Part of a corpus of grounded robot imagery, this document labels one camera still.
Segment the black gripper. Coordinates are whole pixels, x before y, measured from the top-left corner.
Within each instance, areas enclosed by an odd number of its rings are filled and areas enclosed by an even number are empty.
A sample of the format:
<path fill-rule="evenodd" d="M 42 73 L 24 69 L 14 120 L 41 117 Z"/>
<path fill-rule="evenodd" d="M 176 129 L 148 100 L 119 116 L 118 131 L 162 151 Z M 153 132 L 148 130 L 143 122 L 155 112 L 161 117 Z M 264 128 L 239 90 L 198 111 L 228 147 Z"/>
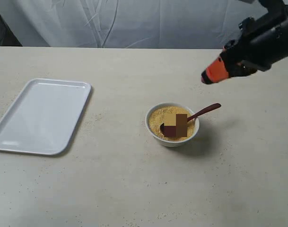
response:
<path fill-rule="evenodd" d="M 204 84 L 219 83 L 230 77 L 247 76 L 252 71 L 268 71 L 288 57 L 288 4 L 282 0 L 261 0 L 267 13 L 258 19 L 248 17 L 239 24 L 237 40 L 201 74 Z"/>

